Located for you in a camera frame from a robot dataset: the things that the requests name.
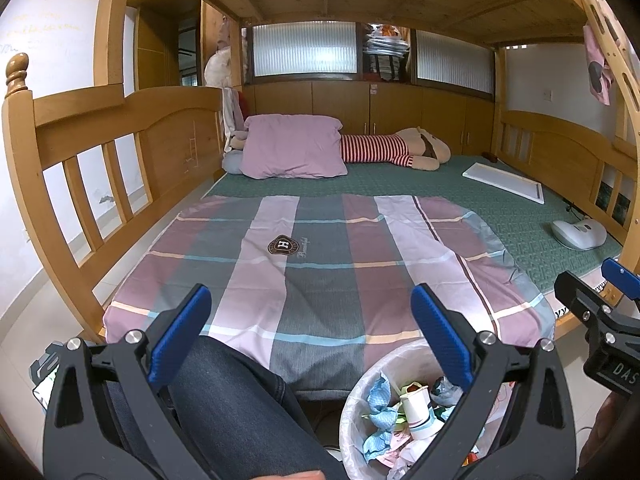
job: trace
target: headboard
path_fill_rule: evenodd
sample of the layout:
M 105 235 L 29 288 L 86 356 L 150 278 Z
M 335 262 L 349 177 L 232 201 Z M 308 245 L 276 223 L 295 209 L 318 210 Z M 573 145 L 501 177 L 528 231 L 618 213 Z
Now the headboard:
M 634 210 L 635 191 L 623 223 L 614 219 L 614 208 L 623 178 L 638 184 L 638 164 L 614 148 L 607 137 L 579 124 L 533 112 L 507 111 L 502 114 L 504 133 L 498 157 L 504 162 L 553 189 L 587 215 L 606 227 L 621 244 Z M 614 174 L 612 193 L 606 210 L 596 205 L 604 169 Z
M 33 99 L 25 85 L 29 59 L 7 65 L 2 129 L 15 197 L 33 246 L 58 292 L 84 329 L 100 341 L 102 306 L 95 285 L 162 216 L 208 178 L 221 176 L 222 92 L 203 87 L 148 88 L 124 97 L 121 84 Z M 147 203 L 133 212 L 115 139 L 134 134 Z M 78 154 L 102 147 L 121 224 L 100 234 Z M 74 209 L 90 247 L 76 262 L 47 191 L 43 171 L 62 164 Z

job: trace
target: metal screw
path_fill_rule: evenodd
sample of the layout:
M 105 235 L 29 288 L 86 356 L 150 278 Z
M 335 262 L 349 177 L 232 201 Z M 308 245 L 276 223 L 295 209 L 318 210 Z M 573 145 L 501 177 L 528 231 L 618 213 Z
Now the metal screw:
M 497 337 L 495 336 L 495 334 L 493 332 L 489 332 L 488 330 L 479 333 L 478 339 L 485 345 L 492 345 L 497 341 Z
M 80 341 L 80 338 L 74 337 L 68 341 L 68 343 L 66 344 L 66 347 L 69 348 L 69 350 L 78 350 L 81 344 L 82 344 L 82 341 Z
M 540 340 L 540 348 L 545 352 L 552 352 L 556 348 L 556 345 L 551 341 L 551 339 L 544 338 Z
M 127 335 L 124 336 L 124 341 L 131 344 L 139 343 L 141 340 L 142 332 L 140 332 L 140 330 L 132 330 L 131 332 L 127 332 Z

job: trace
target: plaid blanket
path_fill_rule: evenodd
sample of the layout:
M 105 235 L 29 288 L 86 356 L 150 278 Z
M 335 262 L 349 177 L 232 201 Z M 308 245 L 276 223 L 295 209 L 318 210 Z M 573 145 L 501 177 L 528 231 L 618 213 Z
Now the plaid blanket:
M 203 283 L 213 297 L 203 334 L 302 398 L 335 399 L 421 337 L 409 296 L 422 282 L 504 342 L 552 336 L 553 311 L 488 225 L 443 198 L 415 196 L 207 197 L 153 243 L 104 322 L 108 341 L 144 330 Z

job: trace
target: stuffed animal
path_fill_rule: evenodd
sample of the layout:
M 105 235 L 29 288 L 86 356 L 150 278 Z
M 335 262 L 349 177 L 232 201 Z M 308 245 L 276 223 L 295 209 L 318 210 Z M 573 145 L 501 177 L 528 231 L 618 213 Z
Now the stuffed animal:
M 225 155 L 230 160 L 239 155 L 235 150 L 242 150 L 246 142 L 245 132 L 239 136 L 235 133 L 230 142 L 232 151 Z M 449 147 L 422 128 L 407 128 L 393 135 L 343 135 L 340 152 L 345 162 L 391 162 L 426 171 L 437 170 L 451 158 Z

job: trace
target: person's leg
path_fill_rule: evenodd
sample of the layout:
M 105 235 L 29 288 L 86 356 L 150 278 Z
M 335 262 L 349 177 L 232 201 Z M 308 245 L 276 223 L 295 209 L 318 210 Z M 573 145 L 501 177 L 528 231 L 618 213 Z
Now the person's leg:
M 184 433 L 223 480 L 311 470 L 347 479 L 284 380 L 215 339 L 197 339 L 169 391 Z

